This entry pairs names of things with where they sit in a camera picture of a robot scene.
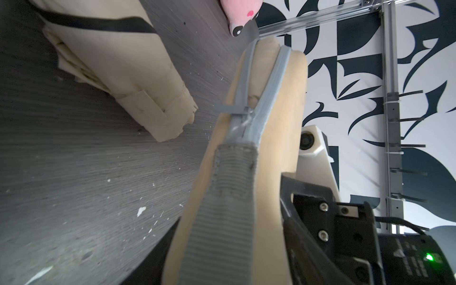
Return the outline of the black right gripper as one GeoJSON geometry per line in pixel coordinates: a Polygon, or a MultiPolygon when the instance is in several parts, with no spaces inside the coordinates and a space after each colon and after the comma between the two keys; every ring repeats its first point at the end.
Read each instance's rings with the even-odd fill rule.
{"type": "Polygon", "coordinates": [[[411,226],[381,234],[368,203],[336,203],[329,187],[283,173],[280,182],[293,285],[453,285],[456,278],[437,241],[411,226]]]}

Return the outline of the beige umbrella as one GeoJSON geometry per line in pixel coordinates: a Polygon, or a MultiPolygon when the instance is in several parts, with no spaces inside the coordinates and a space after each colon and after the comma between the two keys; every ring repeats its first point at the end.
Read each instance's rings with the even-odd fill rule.
{"type": "Polygon", "coordinates": [[[139,1],[32,1],[60,69],[109,93],[158,142],[193,123],[197,104],[139,1]]]}

